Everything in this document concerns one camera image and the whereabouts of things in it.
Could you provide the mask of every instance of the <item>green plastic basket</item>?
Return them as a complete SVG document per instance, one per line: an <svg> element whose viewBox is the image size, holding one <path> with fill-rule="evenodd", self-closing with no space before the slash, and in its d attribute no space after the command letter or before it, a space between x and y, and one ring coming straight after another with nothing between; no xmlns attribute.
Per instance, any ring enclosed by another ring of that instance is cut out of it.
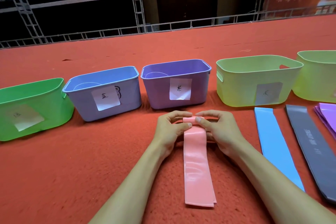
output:
<svg viewBox="0 0 336 224"><path fill-rule="evenodd" d="M336 51L302 51L297 61L304 64L293 87L300 98L336 103Z"/></svg>
<svg viewBox="0 0 336 224"><path fill-rule="evenodd" d="M223 103L234 107L285 102L303 66L277 55L221 59L216 65L217 94Z"/></svg>
<svg viewBox="0 0 336 224"><path fill-rule="evenodd" d="M54 128L70 120L74 106L63 78L0 89L0 141Z"/></svg>

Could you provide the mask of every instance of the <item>paper label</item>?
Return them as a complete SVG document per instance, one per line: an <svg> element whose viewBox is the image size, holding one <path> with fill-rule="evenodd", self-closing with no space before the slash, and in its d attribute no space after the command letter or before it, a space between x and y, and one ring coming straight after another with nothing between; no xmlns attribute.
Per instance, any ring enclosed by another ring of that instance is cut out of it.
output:
<svg viewBox="0 0 336 224"><path fill-rule="evenodd" d="M254 105L270 105L279 101L282 82L272 82L257 85Z"/></svg>
<svg viewBox="0 0 336 224"><path fill-rule="evenodd" d="M98 111L120 105L117 89L113 85L101 87L91 92Z"/></svg>
<svg viewBox="0 0 336 224"><path fill-rule="evenodd" d="M13 108L7 115L18 131L44 121L44 118L38 112L26 104Z"/></svg>
<svg viewBox="0 0 336 224"><path fill-rule="evenodd" d="M190 100L192 79L170 78L169 99Z"/></svg>

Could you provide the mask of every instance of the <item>resistance band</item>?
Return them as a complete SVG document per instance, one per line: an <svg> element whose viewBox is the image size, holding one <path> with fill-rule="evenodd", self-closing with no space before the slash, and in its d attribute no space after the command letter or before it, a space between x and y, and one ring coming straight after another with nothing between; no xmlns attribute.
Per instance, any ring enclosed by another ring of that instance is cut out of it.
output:
<svg viewBox="0 0 336 224"><path fill-rule="evenodd" d="M319 103L314 111L336 140L336 105Z"/></svg>
<svg viewBox="0 0 336 224"><path fill-rule="evenodd" d="M184 132L184 200L187 205L214 207L216 197L208 165L206 131L196 125L195 118L183 118L183 122L193 124Z"/></svg>
<svg viewBox="0 0 336 224"><path fill-rule="evenodd" d="M327 201L336 203L336 156L310 118L307 108L286 105L287 115L315 182Z"/></svg>
<svg viewBox="0 0 336 224"><path fill-rule="evenodd" d="M271 108L255 107L262 154L296 186L305 191L291 153Z"/></svg>

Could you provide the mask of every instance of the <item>hand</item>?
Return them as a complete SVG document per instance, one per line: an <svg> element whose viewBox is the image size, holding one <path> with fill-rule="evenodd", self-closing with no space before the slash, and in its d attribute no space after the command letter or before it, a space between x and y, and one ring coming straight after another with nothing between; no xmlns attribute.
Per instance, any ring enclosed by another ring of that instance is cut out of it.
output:
<svg viewBox="0 0 336 224"><path fill-rule="evenodd" d="M191 117L191 112L173 111L160 116L157 119L155 135L152 144L162 147L163 158L169 156L174 148L174 143L178 136L182 135L184 131L192 127L191 123L172 124L183 117Z"/></svg>
<svg viewBox="0 0 336 224"><path fill-rule="evenodd" d="M196 116L208 116L218 118L217 122L210 122L206 119L197 117L195 121L204 127L211 134L219 149L227 156L232 157L237 147L248 144L241 134L236 120L232 113L216 110L198 112Z"/></svg>

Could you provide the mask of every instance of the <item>gray resistance band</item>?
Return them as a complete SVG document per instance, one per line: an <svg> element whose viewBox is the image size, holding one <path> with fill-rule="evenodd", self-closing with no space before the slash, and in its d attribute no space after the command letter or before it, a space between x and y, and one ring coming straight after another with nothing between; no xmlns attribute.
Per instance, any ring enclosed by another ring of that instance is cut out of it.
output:
<svg viewBox="0 0 336 224"><path fill-rule="evenodd" d="M315 182L330 203L336 204L336 156L310 118L307 108L286 105L294 129Z"/></svg>

